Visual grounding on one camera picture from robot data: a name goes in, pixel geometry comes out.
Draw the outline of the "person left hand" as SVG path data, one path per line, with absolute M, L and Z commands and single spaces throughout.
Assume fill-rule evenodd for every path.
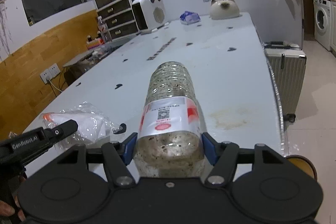
M 0 201 L 0 217 L 1 220 L 7 219 L 8 217 L 11 217 L 15 214 L 15 209 L 10 206 L 9 204 Z

